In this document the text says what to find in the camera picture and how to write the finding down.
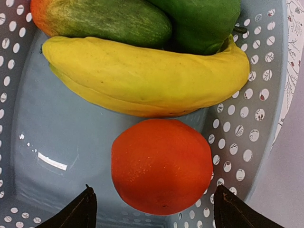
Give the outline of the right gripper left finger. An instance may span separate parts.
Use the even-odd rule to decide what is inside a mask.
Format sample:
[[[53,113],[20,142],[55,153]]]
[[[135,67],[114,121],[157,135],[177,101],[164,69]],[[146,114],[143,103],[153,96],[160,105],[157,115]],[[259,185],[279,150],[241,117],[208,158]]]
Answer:
[[[73,199],[56,215],[40,224],[40,228],[95,228],[97,198],[92,187]]]

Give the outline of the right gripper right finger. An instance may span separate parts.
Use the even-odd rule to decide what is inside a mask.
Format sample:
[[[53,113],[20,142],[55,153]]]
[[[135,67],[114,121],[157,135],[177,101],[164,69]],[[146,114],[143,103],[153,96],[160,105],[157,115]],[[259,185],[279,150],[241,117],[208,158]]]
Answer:
[[[259,228],[259,215],[224,185],[214,193],[214,220],[217,228]]]

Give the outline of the light blue perforated basket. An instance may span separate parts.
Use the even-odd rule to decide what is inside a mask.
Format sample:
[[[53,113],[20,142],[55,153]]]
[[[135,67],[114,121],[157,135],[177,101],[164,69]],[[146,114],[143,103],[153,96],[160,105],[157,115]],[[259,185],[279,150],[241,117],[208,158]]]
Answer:
[[[110,174],[113,140],[140,118],[88,103],[50,71],[46,35],[28,0],[0,3],[0,225],[33,228],[86,186],[98,199],[99,228],[213,228],[213,194],[224,184],[242,200],[257,185],[279,132],[291,36],[289,0],[244,0],[234,41],[247,54],[247,84],[232,98],[180,121],[212,150],[210,187],[189,209],[167,217],[126,205]]]

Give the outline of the orange toy orange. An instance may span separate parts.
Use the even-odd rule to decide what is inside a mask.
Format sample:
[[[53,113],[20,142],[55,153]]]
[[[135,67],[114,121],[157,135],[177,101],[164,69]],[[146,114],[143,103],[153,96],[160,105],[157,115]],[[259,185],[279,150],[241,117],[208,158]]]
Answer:
[[[149,119],[121,133],[111,148],[114,187],[129,206],[171,215],[209,187],[211,149],[201,133],[175,119]]]

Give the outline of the yellow toy banana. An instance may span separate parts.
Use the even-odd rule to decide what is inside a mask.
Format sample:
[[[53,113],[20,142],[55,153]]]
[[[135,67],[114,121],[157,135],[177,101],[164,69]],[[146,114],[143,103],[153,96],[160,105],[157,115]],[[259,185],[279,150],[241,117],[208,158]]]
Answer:
[[[217,105],[248,80],[246,53],[228,38],[211,56],[181,54],[86,37],[42,45],[51,71],[86,101],[140,117],[181,116]]]

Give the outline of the orange green toy mango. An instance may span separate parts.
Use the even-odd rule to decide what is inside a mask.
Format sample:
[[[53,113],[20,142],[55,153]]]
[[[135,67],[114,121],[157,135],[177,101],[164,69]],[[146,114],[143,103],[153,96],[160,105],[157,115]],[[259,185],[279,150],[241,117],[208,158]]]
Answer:
[[[97,37],[161,48],[172,33],[169,18],[146,0],[32,0],[30,12],[49,37]]]

